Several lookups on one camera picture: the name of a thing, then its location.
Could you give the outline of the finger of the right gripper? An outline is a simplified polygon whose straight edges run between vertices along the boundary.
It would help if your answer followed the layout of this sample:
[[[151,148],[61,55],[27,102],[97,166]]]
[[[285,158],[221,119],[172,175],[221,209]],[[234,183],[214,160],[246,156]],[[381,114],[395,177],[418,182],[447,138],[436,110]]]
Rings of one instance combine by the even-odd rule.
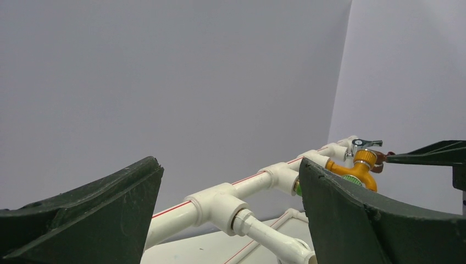
[[[389,155],[387,163],[430,166],[464,166],[465,140],[443,140],[417,150]]]

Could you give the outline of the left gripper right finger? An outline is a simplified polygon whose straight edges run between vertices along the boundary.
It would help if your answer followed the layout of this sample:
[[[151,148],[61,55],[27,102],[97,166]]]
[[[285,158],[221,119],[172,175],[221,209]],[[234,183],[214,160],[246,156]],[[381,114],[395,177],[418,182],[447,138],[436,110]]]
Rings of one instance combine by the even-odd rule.
[[[465,263],[465,217],[400,202],[322,168],[299,167],[318,263]]]

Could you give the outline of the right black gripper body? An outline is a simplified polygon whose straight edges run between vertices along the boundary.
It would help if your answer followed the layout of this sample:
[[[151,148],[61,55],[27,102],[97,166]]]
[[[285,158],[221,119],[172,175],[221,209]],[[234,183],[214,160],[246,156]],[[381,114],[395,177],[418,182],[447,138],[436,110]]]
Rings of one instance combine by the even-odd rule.
[[[452,167],[452,186],[461,191],[466,191],[466,166]]]

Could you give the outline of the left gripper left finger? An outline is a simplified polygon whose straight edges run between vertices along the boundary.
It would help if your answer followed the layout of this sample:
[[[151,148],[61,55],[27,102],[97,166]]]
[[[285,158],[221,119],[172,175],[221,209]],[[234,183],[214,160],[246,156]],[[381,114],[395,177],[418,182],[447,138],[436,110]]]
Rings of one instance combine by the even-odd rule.
[[[140,263],[164,169],[146,157],[16,210],[1,210],[1,263]]]

